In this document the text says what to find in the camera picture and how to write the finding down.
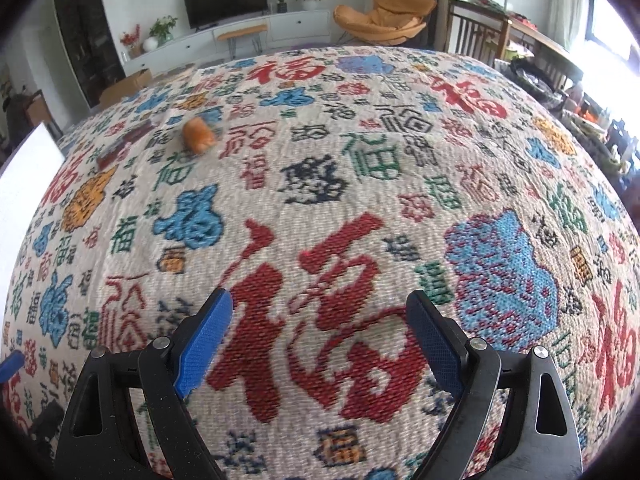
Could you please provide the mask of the small sausage bun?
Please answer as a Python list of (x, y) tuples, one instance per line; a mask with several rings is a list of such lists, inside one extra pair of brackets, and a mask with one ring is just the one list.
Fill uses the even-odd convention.
[(182, 126), (184, 145), (195, 155), (201, 155), (212, 148), (217, 137), (214, 130), (201, 117), (193, 117)]

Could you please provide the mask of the dark snickers chocolate bar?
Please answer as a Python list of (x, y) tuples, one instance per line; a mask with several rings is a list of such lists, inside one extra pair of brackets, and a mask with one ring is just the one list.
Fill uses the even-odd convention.
[(131, 148), (141, 138), (153, 129), (153, 124), (150, 120), (142, 122), (142, 124), (135, 126), (128, 130), (116, 141), (114, 141), (104, 153), (102, 153), (96, 159), (96, 166), (100, 171), (110, 166), (122, 152)]

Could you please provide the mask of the white cardboard box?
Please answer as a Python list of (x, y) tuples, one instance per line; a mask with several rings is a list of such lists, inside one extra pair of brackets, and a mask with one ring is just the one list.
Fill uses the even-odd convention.
[(1, 195), (43, 198), (65, 156), (43, 122), (21, 142), (1, 168)]

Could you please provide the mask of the person in dark clothes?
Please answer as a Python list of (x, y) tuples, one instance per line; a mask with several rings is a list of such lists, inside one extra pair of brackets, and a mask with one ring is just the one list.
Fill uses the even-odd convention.
[(26, 114), (30, 102), (32, 102), (31, 96), (24, 93), (14, 93), (13, 96), (8, 96), (2, 104), (2, 110), (6, 113), (6, 124), (8, 125), (12, 150), (18, 148), (34, 128)]

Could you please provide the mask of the brown cardboard box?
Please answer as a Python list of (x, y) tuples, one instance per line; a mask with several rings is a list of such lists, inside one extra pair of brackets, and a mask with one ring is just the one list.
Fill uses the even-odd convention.
[(100, 109), (106, 110), (122, 99), (133, 96), (140, 90), (146, 88), (151, 81), (152, 74), (150, 70), (138, 70), (132, 75), (116, 82), (116, 84), (112, 84), (106, 88), (100, 96)]

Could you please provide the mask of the patterned woven table cloth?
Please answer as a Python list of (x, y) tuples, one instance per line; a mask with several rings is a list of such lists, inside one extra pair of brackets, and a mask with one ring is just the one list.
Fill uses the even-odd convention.
[[(182, 126), (217, 142), (195, 155)], [(100, 171), (96, 159), (153, 129)], [(402, 319), (425, 292), (494, 348), (550, 351), (582, 458), (639, 385), (639, 237), (573, 133), (460, 55), (323, 48), (139, 91), (71, 128), (4, 300), (22, 427), (96, 346), (171, 334), (216, 287), (234, 315), (188, 408), (232, 479), (407, 479), (444, 426)]]

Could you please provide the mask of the red flower vase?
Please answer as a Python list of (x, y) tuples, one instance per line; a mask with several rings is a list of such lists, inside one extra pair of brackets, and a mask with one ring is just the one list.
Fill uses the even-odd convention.
[(122, 32), (119, 37), (120, 43), (126, 48), (130, 58), (137, 58), (141, 52), (141, 27), (139, 24), (134, 26), (131, 32)]

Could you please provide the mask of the green potted plant left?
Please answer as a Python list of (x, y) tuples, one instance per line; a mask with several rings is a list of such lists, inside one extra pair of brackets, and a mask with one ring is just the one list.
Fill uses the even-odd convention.
[(149, 36), (153, 37), (162, 46), (172, 39), (172, 31), (176, 27), (178, 18), (172, 15), (165, 15), (158, 18), (151, 26)]

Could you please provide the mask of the black tall cabinet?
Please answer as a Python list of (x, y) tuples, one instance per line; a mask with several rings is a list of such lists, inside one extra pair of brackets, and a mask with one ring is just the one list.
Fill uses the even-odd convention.
[(53, 0), (70, 66), (90, 108), (125, 77), (102, 0)]

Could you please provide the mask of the dark wooden chair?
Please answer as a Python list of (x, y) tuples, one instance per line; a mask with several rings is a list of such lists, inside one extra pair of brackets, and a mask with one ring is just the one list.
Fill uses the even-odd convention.
[(506, 58), (512, 22), (503, 12), (463, 0), (448, 0), (447, 53), (491, 65)]

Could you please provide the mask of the small wooden bench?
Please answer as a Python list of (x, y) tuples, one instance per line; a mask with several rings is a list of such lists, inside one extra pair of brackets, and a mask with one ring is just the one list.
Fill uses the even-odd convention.
[(264, 48), (262, 47), (262, 35), (268, 32), (267, 24), (259, 24), (250, 27), (239, 28), (235, 30), (229, 30), (216, 37), (217, 41), (225, 42), (228, 47), (229, 55), (232, 60), (236, 58), (236, 43), (239, 39), (250, 38), (254, 52), (256, 54), (262, 54)]

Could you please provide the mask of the white tv cabinet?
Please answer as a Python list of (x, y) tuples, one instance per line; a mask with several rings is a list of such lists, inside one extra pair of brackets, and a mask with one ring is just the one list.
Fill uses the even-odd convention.
[[(194, 63), (231, 61), (227, 44), (216, 37), (229, 30), (267, 24), (268, 32), (262, 35), (264, 52), (299, 49), (308, 44), (324, 46), (331, 40), (331, 17), (328, 10), (296, 11), (247, 18), (211, 27), (201, 32), (170, 40), (161, 47), (122, 64), (126, 76), (138, 70), (150, 70), (156, 76), (177, 67)], [(250, 38), (236, 43), (236, 58), (260, 55), (254, 52)]]

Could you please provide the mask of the black flat television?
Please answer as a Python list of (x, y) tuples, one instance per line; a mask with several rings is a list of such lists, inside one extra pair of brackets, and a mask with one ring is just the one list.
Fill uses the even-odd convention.
[(183, 0), (192, 29), (215, 25), (228, 18), (265, 13), (268, 0)]

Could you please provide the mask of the orange lounge chair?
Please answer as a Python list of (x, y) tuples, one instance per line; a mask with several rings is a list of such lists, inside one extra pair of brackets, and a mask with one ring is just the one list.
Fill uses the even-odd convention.
[(393, 47), (420, 35), (435, 11), (437, 0), (372, 0), (367, 13), (340, 4), (333, 11), (343, 32), (366, 44)]

